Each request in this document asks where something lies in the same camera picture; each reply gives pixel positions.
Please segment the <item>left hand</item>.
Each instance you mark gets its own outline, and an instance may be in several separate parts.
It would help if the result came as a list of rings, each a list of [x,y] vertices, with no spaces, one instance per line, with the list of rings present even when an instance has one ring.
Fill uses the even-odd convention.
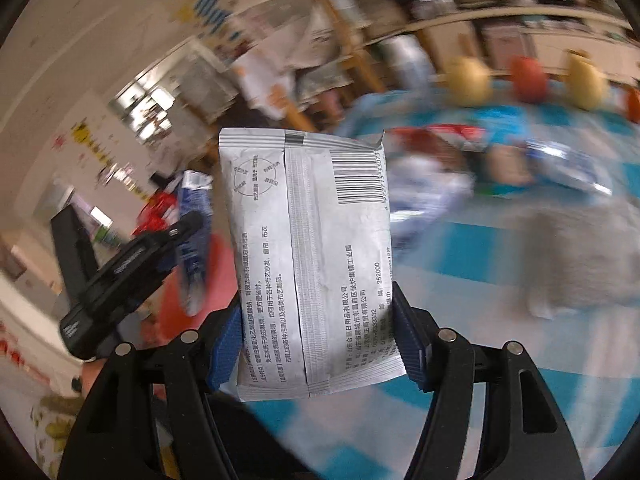
[[[80,373],[81,394],[85,398],[88,396],[96,378],[101,373],[106,363],[106,359],[96,359],[82,364]]]

